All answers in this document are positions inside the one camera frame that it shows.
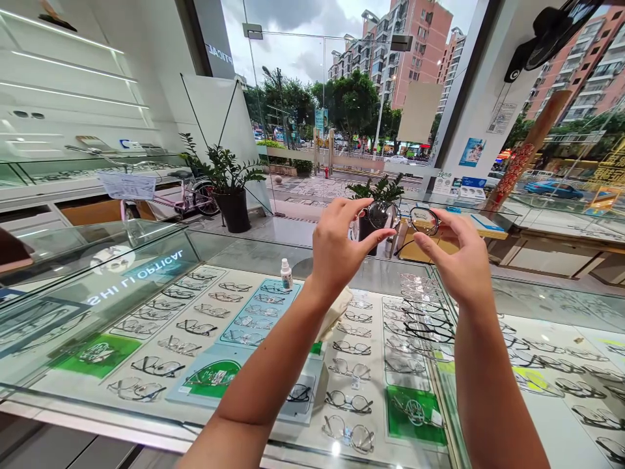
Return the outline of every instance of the wall-mounted fan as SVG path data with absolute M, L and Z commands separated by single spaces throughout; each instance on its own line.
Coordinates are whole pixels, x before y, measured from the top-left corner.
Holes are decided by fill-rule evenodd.
M 548 62 L 586 24 L 604 0 L 568 0 L 562 8 L 545 8 L 533 23 L 535 38 L 515 51 L 505 82 L 515 81 L 521 71 L 535 70 Z

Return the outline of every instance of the bicycle seat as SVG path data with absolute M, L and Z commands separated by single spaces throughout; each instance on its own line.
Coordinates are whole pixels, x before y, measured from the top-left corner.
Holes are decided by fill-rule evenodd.
M 179 169 L 177 171 L 168 173 L 167 176 L 184 180 L 184 179 L 193 177 L 193 173 L 191 171 L 185 171 L 184 169 Z

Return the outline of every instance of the bicycle basket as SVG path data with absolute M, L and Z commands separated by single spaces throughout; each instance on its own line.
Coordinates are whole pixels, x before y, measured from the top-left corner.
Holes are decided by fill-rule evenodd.
M 97 171 L 104 190 L 112 199 L 152 200 L 156 189 L 156 179 L 126 173 Z

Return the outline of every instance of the black plant pot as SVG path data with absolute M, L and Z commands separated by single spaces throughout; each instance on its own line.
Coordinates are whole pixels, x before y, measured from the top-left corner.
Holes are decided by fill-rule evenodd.
M 386 224 L 387 219 L 388 219 L 388 215 L 384 214 L 383 218 L 376 220 L 376 224 L 378 226 L 384 226 Z M 373 226 L 373 224 L 369 220 L 369 216 L 366 211 L 365 211 L 365 216 L 358 219 L 358 226 L 359 226 L 358 241 L 364 240 L 368 235 L 378 230 L 378 228 Z M 368 255 L 375 256 L 377 254 L 378 254 L 378 245 L 376 244 L 376 247 L 370 250 Z
M 245 189 L 236 194 L 213 193 L 230 233 L 244 233 L 252 226 L 247 217 Z

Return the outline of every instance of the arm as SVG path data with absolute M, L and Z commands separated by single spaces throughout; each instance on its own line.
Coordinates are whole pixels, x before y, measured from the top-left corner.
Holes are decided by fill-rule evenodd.
M 312 274 L 285 315 L 230 383 L 217 410 L 178 469 L 258 468 L 273 423 L 297 382 L 326 312 L 367 253 L 395 230 L 361 242 L 347 239 L 350 222 L 373 199 L 335 199 L 312 238 Z
M 423 233 L 415 234 L 415 242 L 435 262 L 460 307 L 458 413 L 473 467 L 549 468 L 499 330 L 486 245 L 469 221 L 445 210 L 434 212 L 445 224 L 442 239 L 460 250 L 446 254 Z

